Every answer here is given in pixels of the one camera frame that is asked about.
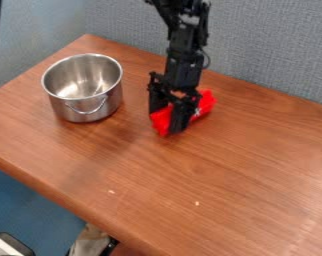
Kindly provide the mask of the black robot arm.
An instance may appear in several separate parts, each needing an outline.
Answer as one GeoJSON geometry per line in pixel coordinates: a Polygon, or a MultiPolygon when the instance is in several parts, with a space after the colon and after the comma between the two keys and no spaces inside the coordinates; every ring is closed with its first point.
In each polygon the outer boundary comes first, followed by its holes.
{"type": "Polygon", "coordinates": [[[149,114],[167,107],[168,133],[183,132],[196,114],[202,94],[198,91],[202,72],[211,58],[204,51],[208,42],[208,0],[144,0],[155,9],[168,28],[164,73],[149,73],[149,114]]]}

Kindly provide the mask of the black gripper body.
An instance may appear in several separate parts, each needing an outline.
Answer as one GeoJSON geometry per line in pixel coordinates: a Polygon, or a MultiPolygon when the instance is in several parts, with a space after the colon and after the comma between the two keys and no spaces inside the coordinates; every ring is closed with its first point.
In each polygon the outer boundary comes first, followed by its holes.
{"type": "Polygon", "coordinates": [[[172,96],[179,98],[199,94],[202,72],[204,69],[204,54],[202,50],[167,50],[166,68],[163,73],[149,73],[149,83],[162,83],[172,96]]]}

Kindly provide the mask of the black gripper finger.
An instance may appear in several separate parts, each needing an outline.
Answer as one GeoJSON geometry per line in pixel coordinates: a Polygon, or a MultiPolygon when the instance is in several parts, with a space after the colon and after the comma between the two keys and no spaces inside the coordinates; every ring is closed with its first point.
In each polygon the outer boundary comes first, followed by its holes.
{"type": "Polygon", "coordinates": [[[176,134],[183,132],[190,124],[192,116],[196,114],[202,95],[187,95],[182,98],[172,96],[170,102],[174,109],[171,112],[170,133],[176,134]]]}
{"type": "Polygon", "coordinates": [[[149,83],[148,92],[149,92],[149,113],[155,113],[168,106],[170,92],[166,86],[158,82],[149,83]]]}

